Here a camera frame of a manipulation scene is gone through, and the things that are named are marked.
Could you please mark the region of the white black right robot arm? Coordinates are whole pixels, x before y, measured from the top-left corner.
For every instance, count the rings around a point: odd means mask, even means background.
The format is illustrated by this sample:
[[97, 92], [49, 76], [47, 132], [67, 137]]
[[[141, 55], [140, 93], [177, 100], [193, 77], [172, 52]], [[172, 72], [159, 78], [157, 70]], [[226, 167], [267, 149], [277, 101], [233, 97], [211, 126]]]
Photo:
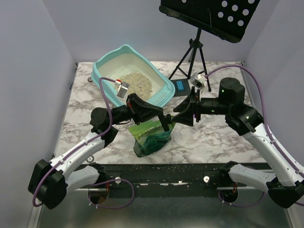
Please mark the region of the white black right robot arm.
[[271, 200], [282, 208], [289, 208], [304, 195], [304, 178], [295, 163], [288, 164], [289, 153], [281, 154], [275, 141], [266, 132], [262, 115], [253, 107], [244, 104], [245, 87], [235, 78], [220, 81], [218, 97], [200, 98], [194, 88], [183, 102], [173, 110], [177, 113], [173, 122], [193, 126], [201, 115], [224, 115], [230, 128], [246, 139], [265, 159], [273, 170], [266, 173], [247, 168], [230, 161], [222, 166], [214, 181], [220, 186], [242, 183], [267, 193]]

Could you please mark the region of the black bag clip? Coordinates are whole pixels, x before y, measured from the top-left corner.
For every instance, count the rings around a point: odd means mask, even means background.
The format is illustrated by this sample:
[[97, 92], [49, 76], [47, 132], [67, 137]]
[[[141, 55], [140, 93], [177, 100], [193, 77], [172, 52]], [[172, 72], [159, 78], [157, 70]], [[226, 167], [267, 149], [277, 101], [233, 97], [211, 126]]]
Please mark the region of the black bag clip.
[[160, 115], [158, 115], [158, 118], [162, 124], [164, 131], [168, 132], [170, 130], [169, 125], [172, 124], [171, 115], [170, 114], [167, 114], [167, 115], [160, 114]]

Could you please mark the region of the green litter bag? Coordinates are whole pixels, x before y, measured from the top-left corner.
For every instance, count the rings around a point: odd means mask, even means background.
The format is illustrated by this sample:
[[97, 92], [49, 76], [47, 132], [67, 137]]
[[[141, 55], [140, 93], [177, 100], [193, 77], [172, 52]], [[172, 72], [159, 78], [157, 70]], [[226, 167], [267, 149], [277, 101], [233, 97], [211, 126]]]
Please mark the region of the green litter bag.
[[146, 157], [167, 145], [171, 141], [175, 123], [169, 124], [168, 127], [169, 131], [164, 131], [160, 121], [152, 120], [131, 126], [128, 130], [135, 138], [133, 151], [137, 157]]

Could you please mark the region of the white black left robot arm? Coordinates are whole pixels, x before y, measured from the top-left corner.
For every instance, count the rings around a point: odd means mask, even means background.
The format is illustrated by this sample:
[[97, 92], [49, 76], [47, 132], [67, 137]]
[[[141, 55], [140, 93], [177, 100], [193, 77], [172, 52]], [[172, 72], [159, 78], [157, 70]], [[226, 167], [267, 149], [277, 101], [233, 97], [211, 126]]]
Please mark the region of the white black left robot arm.
[[164, 131], [169, 130], [171, 115], [164, 115], [161, 107], [143, 101], [137, 94], [127, 97], [126, 104], [116, 108], [95, 108], [91, 112], [91, 131], [72, 149], [50, 161], [38, 161], [31, 175], [28, 191], [32, 193], [32, 205], [45, 205], [48, 209], [58, 206], [67, 192], [85, 185], [102, 187], [105, 175], [95, 167], [78, 170], [90, 156], [106, 148], [116, 137], [115, 125], [133, 120], [140, 125], [158, 117]]

